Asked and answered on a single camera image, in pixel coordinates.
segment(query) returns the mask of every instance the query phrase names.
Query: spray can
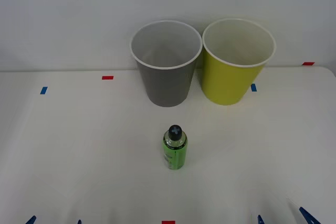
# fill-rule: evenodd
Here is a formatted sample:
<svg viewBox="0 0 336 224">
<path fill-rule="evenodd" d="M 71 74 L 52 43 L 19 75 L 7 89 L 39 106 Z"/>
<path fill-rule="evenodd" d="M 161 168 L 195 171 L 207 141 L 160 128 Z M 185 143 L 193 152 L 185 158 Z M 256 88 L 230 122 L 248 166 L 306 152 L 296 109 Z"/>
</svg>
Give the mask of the spray can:
<svg viewBox="0 0 336 224">
<path fill-rule="evenodd" d="M 172 125 L 163 135 L 164 159 L 169 169 L 177 170 L 184 165 L 187 152 L 187 135 L 178 125 Z"/>
</svg>

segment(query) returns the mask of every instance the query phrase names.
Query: blue clip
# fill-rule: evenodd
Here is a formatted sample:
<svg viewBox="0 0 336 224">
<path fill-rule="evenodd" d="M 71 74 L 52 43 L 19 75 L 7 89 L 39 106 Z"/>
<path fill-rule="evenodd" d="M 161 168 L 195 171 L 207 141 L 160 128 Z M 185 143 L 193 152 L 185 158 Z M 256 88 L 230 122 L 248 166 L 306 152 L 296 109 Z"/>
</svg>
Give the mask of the blue clip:
<svg viewBox="0 0 336 224">
<path fill-rule="evenodd" d="M 299 208 L 300 212 L 309 224 L 321 224 L 317 219 L 315 219 L 310 213 L 308 213 L 303 207 Z"/>
<path fill-rule="evenodd" d="M 26 224 L 33 224 L 35 220 L 36 220 L 36 216 L 34 215 L 33 217 L 31 217 L 31 219 Z"/>
<path fill-rule="evenodd" d="M 265 224 L 260 215 L 258 215 L 258 224 Z"/>
<path fill-rule="evenodd" d="M 48 87 L 43 87 L 40 94 L 46 94 Z"/>
<path fill-rule="evenodd" d="M 254 83 L 251 84 L 251 90 L 252 92 L 257 92 L 257 87 Z"/>
</svg>

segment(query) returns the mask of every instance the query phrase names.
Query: can cap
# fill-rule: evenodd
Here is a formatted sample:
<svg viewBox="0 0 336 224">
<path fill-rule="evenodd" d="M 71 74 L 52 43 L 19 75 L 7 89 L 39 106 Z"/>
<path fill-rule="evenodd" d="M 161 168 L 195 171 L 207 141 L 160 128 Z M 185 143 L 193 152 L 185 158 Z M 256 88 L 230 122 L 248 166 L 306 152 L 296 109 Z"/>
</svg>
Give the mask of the can cap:
<svg viewBox="0 0 336 224">
<path fill-rule="evenodd" d="M 182 128 L 178 125 L 172 125 L 169 128 L 168 136 L 173 141 L 178 141 L 181 139 L 182 136 Z"/>
</svg>

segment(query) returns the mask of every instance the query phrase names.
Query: bottle label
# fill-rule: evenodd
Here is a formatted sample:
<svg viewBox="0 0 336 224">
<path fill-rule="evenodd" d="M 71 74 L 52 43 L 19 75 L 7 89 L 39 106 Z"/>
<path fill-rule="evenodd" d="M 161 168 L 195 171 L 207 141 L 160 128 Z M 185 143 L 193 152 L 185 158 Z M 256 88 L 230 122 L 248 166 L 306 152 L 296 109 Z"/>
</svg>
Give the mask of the bottle label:
<svg viewBox="0 0 336 224">
<path fill-rule="evenodd" d="M 168 146 L 163 139 L 163 152 L 164 152 L 164 159 L 167 163 L 169 169 L 180 169 L 184 165 L 185 155 L 187 150 L 187 139 L 185 143 L 180 146 L 179 148 L 173 149 Z"/>
</svg>

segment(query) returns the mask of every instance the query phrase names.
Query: white table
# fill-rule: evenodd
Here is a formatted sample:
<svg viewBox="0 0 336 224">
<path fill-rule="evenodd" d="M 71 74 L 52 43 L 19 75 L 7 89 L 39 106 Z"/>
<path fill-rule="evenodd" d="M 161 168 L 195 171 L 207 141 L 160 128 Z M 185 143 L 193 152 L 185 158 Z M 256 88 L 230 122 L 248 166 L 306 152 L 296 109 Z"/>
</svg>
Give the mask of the white table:
<svg viewBox="0 0 336 224">
<path fill-rule="evenodd" d="M 336 78 L 267 68 L 255 84 L 220 106 L 195 77 L 161 108 L 136 70 L 0 73 L 0 222 L 289 224 L 289 198 L 334 223 Z M 161 153 L 172 124 L 189 139 L 180 170 Z"/>
</svg>

